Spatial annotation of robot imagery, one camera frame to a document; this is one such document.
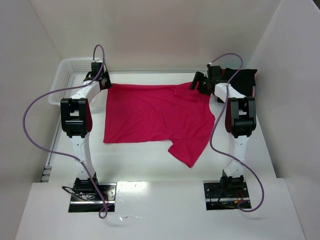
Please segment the crimson red t shirt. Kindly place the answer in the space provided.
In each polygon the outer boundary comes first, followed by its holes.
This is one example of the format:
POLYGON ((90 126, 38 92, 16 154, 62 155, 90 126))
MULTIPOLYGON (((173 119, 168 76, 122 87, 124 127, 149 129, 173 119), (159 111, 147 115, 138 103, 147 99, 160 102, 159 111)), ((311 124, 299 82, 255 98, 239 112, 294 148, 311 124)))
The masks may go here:
POLYGON ((105 144, 171 141, 168 152, 192 168, 216 118, 210 96, 176 85, 114 84, 107 92, 105 144))

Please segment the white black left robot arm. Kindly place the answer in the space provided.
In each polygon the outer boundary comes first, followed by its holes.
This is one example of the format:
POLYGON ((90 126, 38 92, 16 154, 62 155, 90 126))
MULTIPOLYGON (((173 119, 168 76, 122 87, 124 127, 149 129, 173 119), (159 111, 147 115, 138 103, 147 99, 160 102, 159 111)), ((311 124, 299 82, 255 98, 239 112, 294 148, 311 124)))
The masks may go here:
POLYGON ((83 201, 91 201, 98 195, 94 187, 94 184, 98 184, 98 180, 92 164, 89 144, 90 132, 93 128, 90 103, 101 90, 111 86, 104 61, 94 61, 81 88, 71 97, 60 101, 61 127, 69 137, 76 157, 77 173, 71 193, 83 201))

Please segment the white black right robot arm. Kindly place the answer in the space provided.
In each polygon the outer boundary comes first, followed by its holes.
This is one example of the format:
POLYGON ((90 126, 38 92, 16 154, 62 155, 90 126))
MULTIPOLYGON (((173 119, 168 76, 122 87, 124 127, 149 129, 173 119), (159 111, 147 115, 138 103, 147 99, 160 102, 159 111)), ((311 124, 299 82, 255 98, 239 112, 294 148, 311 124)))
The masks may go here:
POLYGON ((245 181, 245 152, 257 126, 254 98, 257 72, 257 69, 222 69, 218 65, 208 64, 207 73, 197 71, 189 87, 201 94, 213 94, 226 105, 224 126, 229 134, 227 156, 230 161, 220 178, 220 189, 226 197, 240 191, 245 181))

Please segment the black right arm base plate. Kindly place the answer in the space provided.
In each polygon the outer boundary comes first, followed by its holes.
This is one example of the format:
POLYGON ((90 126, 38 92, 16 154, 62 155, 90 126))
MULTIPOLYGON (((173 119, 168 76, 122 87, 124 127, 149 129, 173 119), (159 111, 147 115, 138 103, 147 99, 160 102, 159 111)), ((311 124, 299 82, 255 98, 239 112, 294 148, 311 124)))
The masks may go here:
POLYGON ((220 181, 204 181, 203 189, 207 211, 236 210, 238 204, 245 210, 252 208, 246 182, 239 189, 224 189, 222 191, 220 181))

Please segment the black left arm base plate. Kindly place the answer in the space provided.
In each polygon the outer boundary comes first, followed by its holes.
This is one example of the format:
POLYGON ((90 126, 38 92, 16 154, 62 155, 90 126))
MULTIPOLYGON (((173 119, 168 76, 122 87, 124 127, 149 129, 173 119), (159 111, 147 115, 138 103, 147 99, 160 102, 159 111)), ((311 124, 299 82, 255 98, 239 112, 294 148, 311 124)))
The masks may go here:
MULTIPOLYGON (((107 211, 114 212, 117 184, 99 183, 97 187, 107 204, 107 211)), ((64 186, 64 190, 70 194, 69 213, 98 213, 103 207, 103 201, 93 186, 88 189, 64 186)))

